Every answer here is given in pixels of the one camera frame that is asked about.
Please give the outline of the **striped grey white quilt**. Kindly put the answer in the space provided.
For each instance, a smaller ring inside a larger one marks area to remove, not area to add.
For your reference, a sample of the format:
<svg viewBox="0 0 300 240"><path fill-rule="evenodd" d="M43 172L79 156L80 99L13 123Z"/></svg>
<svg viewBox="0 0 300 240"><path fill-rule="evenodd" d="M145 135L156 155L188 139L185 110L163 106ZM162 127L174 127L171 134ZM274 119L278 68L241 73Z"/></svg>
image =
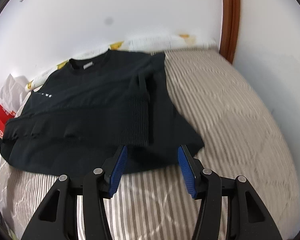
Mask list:
<svg viewBox="0 0 300 240"><path fill-rule="evenodd" d="M214 50L168 51L166 74L173 103L205 143L198 159L220 176L245 176L282 238L293 238L299 219L295 166L257 93ZM114 239L190 239L200 206L178 166L123 176L104 203Z"/></svg>

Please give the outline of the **white Miniso plastic bag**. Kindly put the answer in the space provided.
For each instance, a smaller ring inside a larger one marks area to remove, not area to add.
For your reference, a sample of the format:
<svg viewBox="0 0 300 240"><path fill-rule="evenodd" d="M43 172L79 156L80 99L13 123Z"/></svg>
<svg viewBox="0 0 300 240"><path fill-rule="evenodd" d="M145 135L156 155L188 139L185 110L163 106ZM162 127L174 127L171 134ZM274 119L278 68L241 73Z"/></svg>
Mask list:
<svg viewBox="0 0 300 240"><path fill-rule="evenodd" d="M25 85L19 83L11 74L0 88L0 105L10 114L15 115L28 92Z"/></svg>

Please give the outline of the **black long-sleeve sweatshirt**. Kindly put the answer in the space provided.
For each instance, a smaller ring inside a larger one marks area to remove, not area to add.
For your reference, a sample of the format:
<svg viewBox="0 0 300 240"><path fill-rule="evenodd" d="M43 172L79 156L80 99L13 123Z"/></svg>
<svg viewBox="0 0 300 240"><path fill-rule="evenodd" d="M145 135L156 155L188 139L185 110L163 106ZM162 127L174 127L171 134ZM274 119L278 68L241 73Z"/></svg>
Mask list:
<svg viewBox="0 0 300 240"><path fill-rule="evenodd" d="M2 157L19 170L79 177L120 145L128 149L126 174L176 164L181 145L197 154L204 142L170 99L165 59L109 50L69 60L8 120Z"/></svg>

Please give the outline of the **brown wooden door frame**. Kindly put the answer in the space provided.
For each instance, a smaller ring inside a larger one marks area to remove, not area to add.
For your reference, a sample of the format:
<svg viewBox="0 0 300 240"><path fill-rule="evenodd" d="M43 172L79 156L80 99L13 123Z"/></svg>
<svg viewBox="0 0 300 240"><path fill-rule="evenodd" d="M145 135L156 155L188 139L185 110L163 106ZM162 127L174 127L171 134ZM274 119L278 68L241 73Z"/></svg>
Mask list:
<svg viewBox="0 0 300 240"><path fill-rule="evenodd" d="M241 0L222 0L222 32L219 53L231 64L234 61L241 15Z"/></svg>

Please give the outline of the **floral plastic rolled mat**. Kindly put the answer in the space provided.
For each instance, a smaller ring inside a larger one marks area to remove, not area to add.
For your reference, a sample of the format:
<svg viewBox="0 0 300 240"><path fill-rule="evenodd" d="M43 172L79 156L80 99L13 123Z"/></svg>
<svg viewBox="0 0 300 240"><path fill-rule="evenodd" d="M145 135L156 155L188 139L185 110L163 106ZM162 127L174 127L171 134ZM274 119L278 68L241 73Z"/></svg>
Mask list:
<svg viewBox="0 0 300 240"><path fill-rule="evenodd" d="M152 53L164 50L178 50L178 49L193 49L203 48L205 50L218 50L216 41L205 40L196 35L179 34L179 35L157 35L137 37L130 40L106 44L97 47L89 52L77 55L75 59L85 60L103 54L108 49L122 50L122 51L141 51Z"/></svg>

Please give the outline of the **red paper shopping bag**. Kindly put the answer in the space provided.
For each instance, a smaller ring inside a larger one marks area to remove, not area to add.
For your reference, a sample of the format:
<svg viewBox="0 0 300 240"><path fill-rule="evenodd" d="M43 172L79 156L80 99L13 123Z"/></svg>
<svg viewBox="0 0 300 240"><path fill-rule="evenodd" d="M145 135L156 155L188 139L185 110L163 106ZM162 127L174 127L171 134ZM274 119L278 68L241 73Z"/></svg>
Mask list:
<svg viewBox="0 0 300 240"><path fill-rule="evenodd" d="M3 137L4 135L6 122L9 119L14 118L15 115L16 113L14 111L8 112L0 105L0 137Z"/></svg>

